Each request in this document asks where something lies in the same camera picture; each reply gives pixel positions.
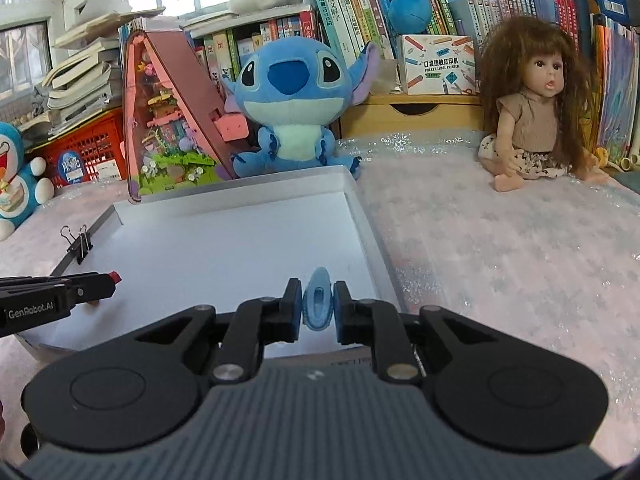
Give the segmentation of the blue plastic clip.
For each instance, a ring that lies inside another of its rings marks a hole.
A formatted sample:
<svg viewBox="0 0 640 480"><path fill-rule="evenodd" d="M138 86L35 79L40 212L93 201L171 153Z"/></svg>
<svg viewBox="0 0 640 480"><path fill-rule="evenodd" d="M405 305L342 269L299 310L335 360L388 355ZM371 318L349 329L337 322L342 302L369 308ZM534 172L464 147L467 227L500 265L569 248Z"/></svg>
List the blue plastic clip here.
<svg viewBox="0 0 640 480"><path fill-rule="evenodd" d="M333 316L332 282L323 266L314 270L303 294L303 322L314 332L329 327Z"/></svg>

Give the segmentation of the small black binder clip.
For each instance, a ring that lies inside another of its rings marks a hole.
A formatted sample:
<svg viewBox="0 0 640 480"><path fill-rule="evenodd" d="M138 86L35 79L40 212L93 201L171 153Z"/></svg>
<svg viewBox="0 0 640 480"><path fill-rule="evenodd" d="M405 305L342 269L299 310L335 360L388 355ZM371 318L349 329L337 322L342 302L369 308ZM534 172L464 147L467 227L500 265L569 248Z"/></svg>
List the small black binder clip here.
<svg viewBox="0 0 640 480"><path fill-rule="evenodd" d="M88 226L83 224L79 230L74 233L70 226L66 224L60 229L60 235L67 242L67 252L78 264L81 264L93 248Z"/></svg>

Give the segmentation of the Doraemon plush toy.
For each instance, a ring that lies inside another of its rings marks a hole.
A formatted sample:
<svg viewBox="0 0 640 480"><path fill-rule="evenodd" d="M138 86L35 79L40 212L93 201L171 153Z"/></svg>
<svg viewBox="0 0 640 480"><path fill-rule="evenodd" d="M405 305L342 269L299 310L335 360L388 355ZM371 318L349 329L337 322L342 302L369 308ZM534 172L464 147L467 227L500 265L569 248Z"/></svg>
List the Doraemon plush toy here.
<svg viewBox="0 0 640 480"><path fill-rule="evenodd" d="M52 200L55 188L43 174L47 163L42 157L24 159L21 133L14 126L1 124L1 240L9 238L37 209Z"/></svg>

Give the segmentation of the grey cardboard tray box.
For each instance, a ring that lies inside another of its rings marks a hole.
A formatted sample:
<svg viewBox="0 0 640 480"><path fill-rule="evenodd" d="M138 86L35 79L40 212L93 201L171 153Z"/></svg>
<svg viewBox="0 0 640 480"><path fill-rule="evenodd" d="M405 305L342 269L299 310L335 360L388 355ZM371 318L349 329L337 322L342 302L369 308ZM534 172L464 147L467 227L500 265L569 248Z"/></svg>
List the grey cardboard tray box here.
<svg viewBox="0 0 640 480"><path fill-rule="evenodd" d="M277 297L325 268L358 299L405 303L384 243L343 167L267 174L109 206L90 226L85 259L56 274L118 273L114 295L26 330L38 360L102 344L198 304L220 313Z"/></svg>

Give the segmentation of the red plastic crate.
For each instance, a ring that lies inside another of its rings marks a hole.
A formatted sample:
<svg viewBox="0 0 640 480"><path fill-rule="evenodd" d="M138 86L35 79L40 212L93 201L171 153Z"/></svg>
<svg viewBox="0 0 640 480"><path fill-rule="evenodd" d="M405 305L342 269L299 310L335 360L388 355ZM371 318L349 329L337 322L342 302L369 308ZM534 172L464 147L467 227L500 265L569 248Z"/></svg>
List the red plastic crate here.
<svg viewBox="0 0 640 480"><path fill-rule="evenodd" d="M85 182L122 180L127 166L122 151L122 109L113 108L78 128L25 152L27 160L42 157L44 176L56 188Z"/></svg>

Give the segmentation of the pink triangular miniature house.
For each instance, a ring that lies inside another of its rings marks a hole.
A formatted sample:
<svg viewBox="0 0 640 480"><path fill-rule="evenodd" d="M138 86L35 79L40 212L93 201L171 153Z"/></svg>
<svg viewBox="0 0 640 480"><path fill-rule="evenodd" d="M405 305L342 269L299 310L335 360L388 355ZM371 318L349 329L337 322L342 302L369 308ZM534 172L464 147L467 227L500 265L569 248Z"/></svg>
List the pink triangular miniature house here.
<svg viewBox="0 0 640 480"><path fill-rule="evenodd" d="M248 127L224 100L180 30L132 32L122 98L130 200L232 180Z"/></svg>

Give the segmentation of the stack of books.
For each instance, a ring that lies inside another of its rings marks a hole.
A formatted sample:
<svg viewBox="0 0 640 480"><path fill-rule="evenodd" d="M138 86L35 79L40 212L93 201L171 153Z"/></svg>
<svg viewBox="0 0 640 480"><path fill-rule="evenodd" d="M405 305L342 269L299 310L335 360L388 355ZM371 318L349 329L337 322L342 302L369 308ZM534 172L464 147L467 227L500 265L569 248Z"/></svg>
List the stack of books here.
<svg viewBox="0 0 640 480"><path fill-rule="evenodd" d="M137 18L165 9L153 3L135 11L124 0L87 0L75 25L56 38L71 55L50 70L32 95L32 112L18 126L25 144L43 144L122 104L122 49L119 31Z"/></svg>

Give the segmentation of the brown-haired baby doll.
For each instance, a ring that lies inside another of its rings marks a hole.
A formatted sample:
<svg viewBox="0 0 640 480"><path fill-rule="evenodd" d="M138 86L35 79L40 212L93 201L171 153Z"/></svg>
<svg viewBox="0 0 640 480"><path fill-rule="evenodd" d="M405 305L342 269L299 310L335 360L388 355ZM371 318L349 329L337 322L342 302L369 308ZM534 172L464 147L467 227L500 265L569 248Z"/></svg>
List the brown-haired baby doll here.
<svg viewBox="0 0 640 480"><path fill-rule="evenodd" d="M480 58L480 104L486 136L477 157L496 191L566 174L608 180L585 147L582 120L593 110L592 94L574 41L560 26L526 15L503 21Z"/></svg>

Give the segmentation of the wooden drawer box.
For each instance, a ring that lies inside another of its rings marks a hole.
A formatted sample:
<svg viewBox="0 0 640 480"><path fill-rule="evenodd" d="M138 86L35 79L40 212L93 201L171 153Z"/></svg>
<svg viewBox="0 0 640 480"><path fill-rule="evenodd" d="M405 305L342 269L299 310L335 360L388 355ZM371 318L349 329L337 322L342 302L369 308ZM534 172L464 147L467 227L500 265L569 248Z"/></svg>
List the wooden drawer box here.
<svg viewBox="0 0 640 480"><path fill-rule="evenodd" d="M483 112L477 96L408 96L371 94L332 125L339 139L375 133L430 129L480 130Z"/></svg>

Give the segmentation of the white label printer box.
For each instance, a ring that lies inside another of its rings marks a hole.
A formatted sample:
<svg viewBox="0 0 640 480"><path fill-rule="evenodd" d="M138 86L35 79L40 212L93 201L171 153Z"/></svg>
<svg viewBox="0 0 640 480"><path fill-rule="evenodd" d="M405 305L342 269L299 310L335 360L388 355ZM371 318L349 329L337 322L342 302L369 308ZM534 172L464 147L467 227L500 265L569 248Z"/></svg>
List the white label printer box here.
<svg viewBox="0 0 640 480"><path fill-rule="evenodd" d="M474 96L475 42L467 36L401 35L398 64L409 96Z"/></svg>

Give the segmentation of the blue Stitch plush toy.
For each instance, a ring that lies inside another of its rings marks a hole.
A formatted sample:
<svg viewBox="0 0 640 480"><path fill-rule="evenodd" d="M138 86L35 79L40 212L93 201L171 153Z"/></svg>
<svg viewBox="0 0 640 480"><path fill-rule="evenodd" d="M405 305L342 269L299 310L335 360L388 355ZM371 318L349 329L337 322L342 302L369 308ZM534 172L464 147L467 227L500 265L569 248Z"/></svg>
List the blue Stitch plush toy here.
<svg viewBox="0 0 640 480"><path fill-rule="evenodd" d="M352 65L318 40L292 36L254 52L235 80L224 78L228 112L256 122L258 149L231 156L240 178L343 166L360 174L359 156L338 156L329 125L365 101L381 55L370 41Z"/></svg>

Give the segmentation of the row of upright books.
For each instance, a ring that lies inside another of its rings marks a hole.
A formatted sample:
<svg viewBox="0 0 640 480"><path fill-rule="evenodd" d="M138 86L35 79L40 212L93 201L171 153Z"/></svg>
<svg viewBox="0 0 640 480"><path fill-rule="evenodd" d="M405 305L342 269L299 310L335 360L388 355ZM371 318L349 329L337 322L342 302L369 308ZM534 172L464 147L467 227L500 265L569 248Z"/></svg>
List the row of upright books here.
<svg viewBox="0 0 640 480"><path fill-rule="evenodd" d="M346 62L372 41L390 64L390 88L402 91L398 64L400 35L387 16L392 0L303 0L317 11L322 37ZM476 84L480 83L480 54L491 33L512 16L533 16L560 26L573 39L578 53L592 70L594 111L586 119L584 136L602 166L635 170L624 156L625 133L620 117L622 92L615 61L617 37L625 28L639 31L639 0L430 0L432 19L422 35L467 36L475 42ZM271 17L278 6L265 11L232 15L237 22L258 22L260 38L271 41L285 35L309 34L308 20L280 21Z"/></svg>

